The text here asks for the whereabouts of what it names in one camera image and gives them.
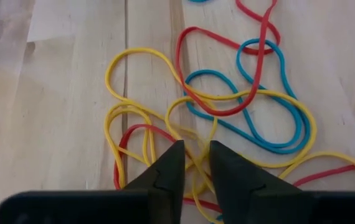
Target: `black plastic part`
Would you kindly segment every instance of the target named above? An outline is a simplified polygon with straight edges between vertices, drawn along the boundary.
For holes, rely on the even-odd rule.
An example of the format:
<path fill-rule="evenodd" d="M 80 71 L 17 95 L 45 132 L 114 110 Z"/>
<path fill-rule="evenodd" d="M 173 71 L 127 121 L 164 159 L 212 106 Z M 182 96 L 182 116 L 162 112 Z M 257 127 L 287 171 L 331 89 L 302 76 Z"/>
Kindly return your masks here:
<path fill-rule="evenodd" d="M 355 192 L 307 192 L 217 141 L 209 154 L 225 224 L 355 223 Z"/>
<path fill-rule="evenodd" d="M 178 224 L 184 160 L 184 143 L 177 141 L 123 190 L 14 195 L 0 204 L 0 224 Z"/>

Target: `tangled rubber bands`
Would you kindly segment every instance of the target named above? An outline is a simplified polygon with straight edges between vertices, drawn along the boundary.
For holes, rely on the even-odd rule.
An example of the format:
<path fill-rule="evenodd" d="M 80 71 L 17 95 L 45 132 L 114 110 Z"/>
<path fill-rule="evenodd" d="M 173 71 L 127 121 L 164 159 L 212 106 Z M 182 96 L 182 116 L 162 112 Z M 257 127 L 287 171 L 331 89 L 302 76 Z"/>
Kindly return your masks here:
<path fill-rule="evenodd" d="M 309 177 L 305 177 L 304 179 L 301 179 L 297 182 L 294 183 L 294 185 L 299 186 L 300 184 L 304 184 L 306 182 L 312 181 L 314 179 L 326 177 L 328 175 L 333 175 L 333 174 L 338 174 L 342 172 L 347 172 L 349 170 L 354 170 L 355 169 L 355 158 L 349 157 L 347 155 L 338 153 L 338 152 L 317 152 L 314 154 L 309 154 L 309 150 L 313 146 L 315 139 L 316 139 L 316 122 L 310 111 L 306 108 L 306 106 L 302 103 L 300 103 L 296 97 L 295 94 L 292 92 L 288 81 L 285 76 L 285 69 L 284 69 L 284 57 L 283 54 L 281 53 L 280 49 L 278 49 L 277 45 L 280 43 L 280 34 L 278 33 L 277 29 L 275 26 L 268 21 L 268 17 L 274 7 L 274 5 L 277 3 L 277 0 L 272 1 L 272 5 L 267 9 L 266 13 L 264 16 L 259 16 L 246 8 L 239 0 L 236 0 L 236 5 L 237 7 L 249 15 L 250 17 L 258 20 L 261 22 L 261 29 L 260 29 L 260 38 L 259 39 L 252 39 L 246 41 L 244 44 L 239 45 L 236 44 L 235 42 L 226 39 L 225 37 L 219 36 L 218 34 L 215 34 L 211 31 L 204 30 L 198 27 L 189 27 L 185 29 L 182 34 L 179 36 L 177 46 L 176 46 L 176 61 L 175 61 L 175 66 L 176 70 L 174 69 L 172 63 L 168 60 L 167 57 L 165 57 L 162 53 L 153 50 L 153 49 L 147 49 L 147 48 L 134 48 L 134 49 L 127 49 L 124 50 L 122 53 L 118 54 L 113 61 L 111 62 L 110 66 L 108 67 L 105 75 L 105 82 L 106 82 L 106 87 L 110 91 L 110 93 L 121 100 L 121 103 L 118 103 L 114 107 L 110 109 L 106 116 L 105 124 L 104 124 L 104 132 L 106 139 L 114 153 L 115 156 L 115 166 L 114 166 L 114 184 L 116 189 L 123 188 L 126 185 L 126 180 L 125 180 L 125 173 L 124 173 L 124 166 L 122 163 L 121 157 L 126 154 L 128 156 L 131 156 L 135 158 L 136 160 L 146 164 L 147 166 L 150 166 L 156 159 L 156 151 L 154 148 L 154 132 L 161 134 L 168 140 L 174 142 L 177 139 L 182 139 L 182 135 L 185 135 L 191 139 L 195 139 L 198 142 L 198 146 L 201 151 L 201 155 L 199 157 L 195 157 L 192 149 L 188 146 L 186 146 L 186 154 L 188 158 L 190 158 L 190 161 L 186 164 L 186 170 L 189 170 L 192 167 L 196 168 L 196 172 L 199 173 L 203 183 L 200 184 L 199 187 L 196 187 L 196 172 L 194 172 L 193 176 L 193 181 L 192 181 L 192 189 L 191 192 L 184 194 L 184 201 L 185 203 L 191 204 L 191 205 L 196 205 L 199 209 L 199 211 L 204 215 L 206 219 L 208 219 L 210 222 L 213 223 L 222 223 L 221 222 L 221 217 L 218 218 L 218 220 L 213 219 L 211 216 L 209 216 L 203 209 L 203 207 L 221 212 L 220 208 L 213 203 L 206 202 L 203 200 L 199 200 L 198 195 L 201 194 L 203 191 L 206 189 L 209 189 L 211 192 L 215 193 L 214 188 L 212 186 L 210 177 L 209 177 L 209 172 L 204 170 L 202 168 L 202 165 L 204 162 L 206 162 L 207 154 L 208 154 L 208 148 L 209 148 L 209 141 L 212 139 L 217 125 L 221 124 L 228 128 L 229 130 L 241 135 L 242 137 L 248 139 L 249 141 L 252 141 L 254 144 L 270 151 L 273 153 L 277 154 L 288 154 L 288 153 L 293 153 L 299 151 L 299 153 L 296 155 L 295 158 L 291 159 L 290 161 L 281 163 L 281 164 L 268 164 L 264 163 L 262 161 L 255 161 L 253 159 L 250 159 L 253 163 L 262 166 L 262 167 L 268 167 L 268 168 L 278 168 L 278 167 L 288 167 L 283 173 L 280 174 L 280 178 L 285 178 L 290 172 L 292 172 L 293 169 L 298 167 L 301 163 L 315 158 L 319 156 L 334 156 L 338 157 L 341 159 L 344 159 L 354 165 L 352 166 L 346 166 L 342 167 L 339 169 L 334 169 L 334 170 L 328 170 L 321 172 L 319 174 L 313 174 Z M 266 36 L 266 29 L 269 28 L 272 33 L 275 36 L 276 39 L 276 44 L 273 44 L 272 42 L 268 41 L 265 39 Z M 191 75 L 189 75 L 184 81 L 184 77 L 182 74 L 181 70 L 181 62 L 180 62 L 180 52 L 181 52 L 181 46 L 183 43 L 183 40 L 185 36 L 188 35 L 188 33 L 193 32 L 193 31 L 198 31 L 201 32 L 208 37 L 211 37 L 215 40 L 218 40 L 219 42 L 222 42 L 223 44 L 233 47 L 238 50 L 237 52 L 237 60 L 236 64 L 238 67 L 239 72 L 243 75 L 243 77 L 252 84 L 252 88 L 250 91 L 238 91 L 234 84 L 227 79 L 223 74 L 221 74 L 218 71 L 213 71 L 213 70 L 199 70 Z M 259 43 L 259 49 L 250 49 L 247 46 L 250 44 L 254 43 Z M 265 50 L 265 44 L 270 46 L 270 49 Z M 247 53 L 251 55 L 257 55 L 258 61 L 257 61 L 257 69 L 255 72 L 255 76 L 252 79 L 250 75 L 244 70 L 244 68 L 241 66 L 240 63 L 240 56 L 241 53 Z M 276 91 L 272 90 L 266 90 L 263 86 L 260 85 L 260 76 L 262 73 L 262 64 L 263 64 L 263 58 L 265 54 L 270 54 L 272 52 L 275 52 L 279 59 L 280 59 L 280 75 L 282 77 L 282 82 L 283 86 L 285 88 L 285 91 L 287 92 L 287 95 L 284 93 L 279 93 Z M 153 54 L 161 59 L 163 59 L 169 69 L 171 70 L 171 73 L 175 77 L 175 79 L 182 85 L 185 94 L 188 96 L 184 96 L 182 98 L 177 99 L 176 101 L 171 104 L 171 106 L 168 108 L 168 111 L 165 116 L 158 114 L 157 112 L 131 100 L 128 98 L 125 98 L 123 96 L 120 96 L 117 94 L 111 87 L 110 85 L 110 79 L 112 75 L 112 71 L 118 64 L 118 62 L 126 55 L 128 54 L 135 54 L 135 53 L 148 53 L 148 54 Z M 195 90 L 189 86 L 189 83 L 192 79 L 196 78 L 199 75 L 213 75 L 216 76 L 217 78 L 220 78 L 223 80 L 232 90 L 233 94 L 232 95 L 226 95 L 226 96 L 214 96 L 210 95 L 208 93 L 203 93 L 201 91 Z M 266 141 L 263 137 L 259 135 L 257 132 L 255 126 L 252 123 L 252 120 L 248 114 L 248 111 L 245 110 L 245 107 L 253 100 L 255 94 L 263 94 L 263 95 L 268 95 L 272 97 L 275 101 L 277 101 L 279 104 L 284 106 L 293 116 L 296 124 L 296 129 L 293 138 L 284 143 L 274 143 L 274 142 L 268 142 Z M 219 111 L 216 109 L 215 105 L 212 103 L 212 101 L 224 101 L 224 100 L 237 100 L 239 101 L 239 106 L 232 108 L 227 111 Z M 190 111 L 192 111 L 194 114 L 200 116 L 201 118 L 208 119 L 212 121 L 212 129 L 211 132 L 206 140 L 203 140 L 200 138 L 200 135 L 197 134 L 194 130 L 185 128 L 176 124 L 173 124 L 169 120 L 169 115 L 171 114 L 172 110 L 179 104 L 181 103 L 186 103 L 187 106 L 189 107 Z M 192 104 L 197 103 L 201 108 L 203 108 L 207 113 L 214 115 L 214 116 L 228 116 L 232 114 L 239 113 L 240 111 L 243 112 L 244 118 L 247 120 L 248 125 L 250 126 L 250 131 L 253 136 L 249 135 L 248 133 L 243 132 L 242 130 L 237 129 L 235 126 L 218 119 L 216 117 L 210 116 L 208 114 L 204 114 L 196 110 Z M 112 140 L 110 136 L 110 125 L 111 122 L 120 114 L 123 113 L 134 113 L 137 114 L 141 117 L 143 117 L 143 124 L 136 124 L 130 127 L 126 133 L 124 133 L 120 143 L 118 145 L 115 144 L 115 142 Z M 158 119 L 161 119 L 165 122 L 166 127 L 169 131 L 167 133 L 166 131 L 157 128 L 156 126 L 153 126 L 151 124 L 151 120 L 149 116 L 155 116 Z M 299 137 L 301 136 L 301 130 L 302 130 L 302 124 L 304 125 L 304 137 L 302 141 L 295 147 L 293 147 L 294 143 L 299 140 Z M 143 156 L 139 156 L 135 154 L 134 152 L 128 151 L 126 149 L 127 142 L 129 140 L 129 137 L 131 136 L 132 132 L 135 131 L 138 128 L 144 128 L 144 138 L 143 138 Z M 148 141 L 149 141 L 149 148 L 150 148 L 150 156 L 151 156 L 151 161 L 148 158 Z"/>

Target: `wooden table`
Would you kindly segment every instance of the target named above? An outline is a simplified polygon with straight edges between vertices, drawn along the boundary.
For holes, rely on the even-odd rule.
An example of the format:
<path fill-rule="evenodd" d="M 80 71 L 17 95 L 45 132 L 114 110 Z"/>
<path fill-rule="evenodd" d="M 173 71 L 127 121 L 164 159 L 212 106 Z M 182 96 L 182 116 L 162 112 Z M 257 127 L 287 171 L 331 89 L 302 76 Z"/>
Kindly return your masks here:
<path fill-rule="evenodd" d="M 270 1 L 243 0 L 263 14 Z M 312 151 L 339 151 L 355 157 L 355 1 L 281 0 L 270 19 L 282 34 L 289 81 L 314 114 L 318 136 Z M 119 102 L 104 84 L 109 61 L 128 47 L 152 47 L 173 58 L 180 31 L 199 26 L 237 42 L 258 37 L 260 24 L 242 14 L 233 0 L 193 4 L 187 0 L 0 0 L 0 201 L 31 189 L 113 189 L 113 156 L 103 135 L 108 109 Z M 239 75 L 236 52 L 200 34 L 190 35 L 185 71 L 219 70 L 239 89 L 250 86 Z M 256 58 L 243 55 L 253 74 Z M 276 55 L 265 58 L 262 84 L 283 91 Z M 144 54 L 128 57 L 113 74 L 113 87 L 161 114 L 182 95 L 164 62 Z M 219 80 L 199 78 L 194 87 L 213 94 L 230 90 Z M 235 103 L 220 105 L 231 107 Z M 249 106 L 255 124 L 269 140 L 293 134 L 292 117 L 266 97 Z M 185 106 L 173 120 L 204 136 L 210 122 L 195 118 Z M 241 115 L 228 117 L 248 129 Z M 118 118 L 111 134 L 141 123 Z M 155 122 L 163 127 L 160 121 Z M 128 149 L 141 152 L 142 133 Z M 267 162 L 287 161 L 219 128 L 215 139 L 245 156 Z M 157 138 L 158 152 L 169 142 Z M 128 179 L 144 166 L 128 160 Z M 345 164 L 332 158 L 300 166 L 288 181 Z M 271 170 L 278 174 L 281 170 Z M 328 177 L 304 189 L 355 190 L 355 172 Z M 208 223 L 191 206 L 183 223 Z"/>

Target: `wood grain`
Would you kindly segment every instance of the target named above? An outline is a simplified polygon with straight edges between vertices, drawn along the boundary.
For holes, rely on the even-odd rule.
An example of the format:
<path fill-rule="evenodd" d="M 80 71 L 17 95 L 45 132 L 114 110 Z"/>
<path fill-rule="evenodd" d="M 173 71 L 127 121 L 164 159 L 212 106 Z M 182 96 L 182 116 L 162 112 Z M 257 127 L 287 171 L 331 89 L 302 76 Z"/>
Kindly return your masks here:
<path fill-rule="evenodd" d="M 271 21 L 282 35 L 280 47 L 292 88 L 318 124 L 312 152 L 339 151 L 355 157 L 355 1 L 337 1 L 279 1 Z M 270 4 L 244 3 L 259 14 Z M 107 65 L 128 47 L 152 47 L 173 60 L 177 37 L 188 26 L 203 27 L 242 43 L 258 37 L 260 24 L 240 12 L 232 0 L 204 4 L 177 0 L 0 0 L 0 201 L 32 189 L 112 189 L 113 156 L 103 135 L 103 120 L 119 100 L 105 88 Z M 269 33 L 267 38 L 274 40 Z M 185 76 L 202 68 L 216 69 L 238 89 L 250 88 L 235 67 L 234 49 L 194 33 L 187 38 L 182 55 Z M 256 57 L 243 54 L 241 60 L 249 74 L 254 74 Z M 276 55 L 266 56 L 262 84 L 283 91 L 278 66 Z M 146 54 L 121 61 L 111 85 L 119 94 L 160 114 L 182 96 L 166 64 Z M 212 77 L 200 77 L 192 86 L 213 94 L 230 93 Z M 236 104 L 230 101 L 217 106 Z M 285 142 L 291 138 L 293 119 L 275 102 L 257 96 L 248 110 L 266 139 Z M 249 131 L 241 114 L 224 119 Z M 202 137 L 211 128 L 210 122 L 195 118 L 185 106 L 176 108 L 172 120 L 196 129 Z M 135 123 L 142 123 L 142 119 L 132 114 L 117 118 L 110 129 L 113 139 L 118 141 Z M 157 119 L 153 123 L 164 128 Z M 141 154 L 142 138 L 143 130 L 137 131 L 128 149 Z M 270 154 L 224 128 L 218 128 L 215 139 L 265 162 L 287 161 L 294 156 Z M 169 145 L 156 137 L 159 155 Z M 343 164 L 332 158 L 316 159 L 287 179 L 292 182 Z M 144 169 L 128 159 L 128 180 Z M 355 190 L 355 172 L 317 180 L 303 188 Z M 205 198 L 215 200 L 211 195 Z M 183 208 L 182 220 L 208 223 L 192 206 Z"/>

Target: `yellow object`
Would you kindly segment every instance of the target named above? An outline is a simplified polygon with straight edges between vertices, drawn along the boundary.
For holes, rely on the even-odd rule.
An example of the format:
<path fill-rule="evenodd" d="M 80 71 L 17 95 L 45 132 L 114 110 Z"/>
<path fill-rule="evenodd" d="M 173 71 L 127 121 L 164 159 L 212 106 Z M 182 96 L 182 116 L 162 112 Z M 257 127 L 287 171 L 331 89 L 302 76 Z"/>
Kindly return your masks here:
<path fill-rule="evenodd" d="M 138 161 L 141 161 L 143 163 L 145 163 L 147 166 L 150 166 L 155 160 L 156 160 L 156 153 L 155 153 L 155 148 L 154 148 L 154 136 L 153 133 L 151 132 L 151 130 L 146 129 L 144 131 L 144 141 L 143 141 L 143 159 L 130 151 L 127 151 L 126 149 L 122 149 L 120 147 L 118 147 L 114 141 L 112 140 L 111 136 L 110 136 L 110 125 L 111 122 L 113 121 L 113 119 L 115 119 L 118 115 L 122 114 L 122 113 L 136 113 L 140 116 L 143 117 L 144 122 L 146 124 L 151 124 L 151 120 L 149 119 L 149 114 L 153 115 L 155 117 L 157 117 L 158 119 L 163 120 L 166 123 L 166 127 L 168 129 L 168 131 L 172 134 L 172 136 L 176 139 L 182 139 L 181 135 L 179 134 L 178 131 L 184 133 L 185 135 L 189 136 L 192 139 L 196 139 L 198 141 L 198 145 L 200 148 L 202 148 L 202 153 L 198 158 L 195 158 L 192 150 L 186 146 L 186 151 L 187 153 L 192 157 L 192 162 L 188 162 L 186 164 L 186 170 L 188 168 L 190 168 L 192 165 L 195 165 L 196 168 L 198 169 L 200 176 L 202 177 L 202 179 L 204 179 L 205 184 L 203 183 L 201 185 L 201 187 L 199 187 L 198 189 L 196 188 L 196 173 L 194 173 L 193 175 L 193 183 L 192 183 L 192 190 L 190 194 L 186 194 L 185 197 L 193 197 L 199 211 L 202 213 L 202 215 L 208 219 L 210 222 L 213 223 L 217 223 L 217 224 L 221 224 L 223 222 L 217 221 L 214 218 L 210 217 L 201 207 L 200 203 L 199 203 L 199 199 L 198 199 L 198 194 L 201 193 L 203 190 L 206 189 L 206 187 L 208 187 L 213 193 L 214 192 L 214 188 L 213 185 L 211 183 L 211 180 L 209 180 L 208 176 L 207 176 L 207 172 L 202 168 L 201 164 L 203 162 L 203 160 L 207 157 L 208 152 L 209 152 L 209 141 L 212 139 L 216 128 L 217 128 L 217 118 L 215 118 L 213 120 L 213 125 L 212 125 L 212 129 L 211 129 L 211 133 L 209 134 L 209 137 L 207 139 L 207 141 L 202 140 L 199 135 L 192 129 L 189 128 L 185 128 L 176 124 L 172 124 L 169 120 L 169 116 L 173 110 L 173 108 L 175 108 L 178 104 L 186 102 L 186 101 L 191 101 L 191 98 L 188 96 L 182 97 L 177 99 L 176 101 L 173 102 L 173 104 L 168 108 L 168 111 L 164 116 L 158 114 L 157 112 L 131 100 L 128 98 L 125 98 L 124 96 L 120 96 L 119 94 L 117 94 L 111 87 L 110 85 L 110 78 L 111 78 L 111 74 L 112 71 L 115 69 L 115 67 L 117 66 L 118 62 L 126 55 L 129 54 L 135 54 L 135 53 L 148 53 L 148 54 L 153 54 L 155 56 L 158 56 L 159 58 L 161 58 L 162 60 L 165 61 L 165 63 L 167 64 L 167 66 L 169 67 L 169 69 L 171 70 L 174 78 L 180 83 L 180 78 L 177 74 L 177 72 L 175 71 L 172 63 L 169 61 L 169 59 L 163 55 L 161 52 L 158 52 L 157 50 L 154 49 L 149 49 L 149 48 L 133 48 L 133 49 L 126 49 L 124 51 L 122 51 L 121 53 L 119 53 L 110 63 L 110 65 L 107 68 L 106 71 L 106 75 L 105 75 L 105 83 L 106 83 L 106 87 L 107 89 L 110 91 L 110 93 L 118 98 L 119 100 L 121 100 L 121 103 L 118 103 L 117 105 L 115 105 L 114 107 L 112 107 L 105 119 L 104 122 L 104 133 L 106 136 L 106 139 L 110 145 L 111 150 L 114 153 L 114 157 L 115 157 L 115 161 L 116 161 L 116 165 L 118 167 L 119 170 L 119 175 L 120 175 L 120 179 L 118 180 L 120 183 L 121 187 L 125 186 L 125 174 L 124 174 L 124 169 L 123 169 L 123 163 L 121 161 L 121 157 L 118 153 L 118 151 L 121 151 L 135 159 L 137 159 Z M 214 95 L 210 95 L 207 93 L 203 93 L 201 91 L 195 90 L 192 87 L 190 87 L 189 85 L 186 85 L 191 91 L 193 91 L 195 94 L 201 96 L 202 100 L 204 100 L 205 103 L 207 103 L 211 108 L 215 108 L 215 106 L 212 104 L 211 101 L 209 100 L 233 100 L 236 99 L 238 97 L 244 96 L 244 95 L 248 95 L 249 91 L 241 91 L 239 93 L 233 94 L 233 95 L 225 95 L 225 96 L 214 96 Z M 279 167 L 288 167 L 284 172 L 282 172 L 279 176 L 279 178 L 285 178 L 290 172 L 292 172 L 292 170 L 294 170 L 295 168 L 297 168 L 300 164 L 302 164 L 303 162 L 315 158 L 315 157 L 319 157 L 319 156 L 333 156 L 333 157 L 338 157 L 341 159 L 344 159 L 348 162 L 351 162 L 355 165 L 355 158 L 349 157 L 345 154 L 341 154 L 339 152 L 316 152 L 314 154 L 310 154 L 310 155 L 306 155 L 309 150 L 312 148 L 313 144 L 315 143 L 315 139 L 316 139 L 316 133 L 317 133 L 317 128 L 316 128 L 316 121 L 314 119 L 314 117 L 312 116 L 312 114 L 310 113 L 309 109 L 301 102 L 299 102 L 298 100 L 284 94 L 284 93 L 279 93 L 277 91 L 272 91 L 272 90 L 258 90 L 257 91 L 258 94 L 263 94 L 263 95 L 268 95 L 268 96 L 277 96 L 279 98 L 283 98 L 284 100 L 289 101 L 291 104 L 295 105 L 299 110 L 301 110 L 302 112 L 304 112 L 304 114 L 308 117 L 309 121 L 310 121 L 310 126 L 311 126 L 311 134 L 310 134 L 310 139 L 308 141 L 308 143 L 305 145 L 305 147 L 301 150 L 301 152 L 299 152 L 295 158 L 291 159 L 290 161 L 281 163 L 281 164 L 268 164 L 265 162 L 260 162 L 260 161 L 255 161 L 253 159 L 249 159 L 250 161 L 252 161 L 253 163 L 262 166 L 262 167 L 268 167 L 268 168 L 279 168 Z M 150 153 L 151 153 L 151 163 L 149 162 L 148 156 L 147 156 L 147 142 L 149 141 L 149 145 L 150 145 Z"/>

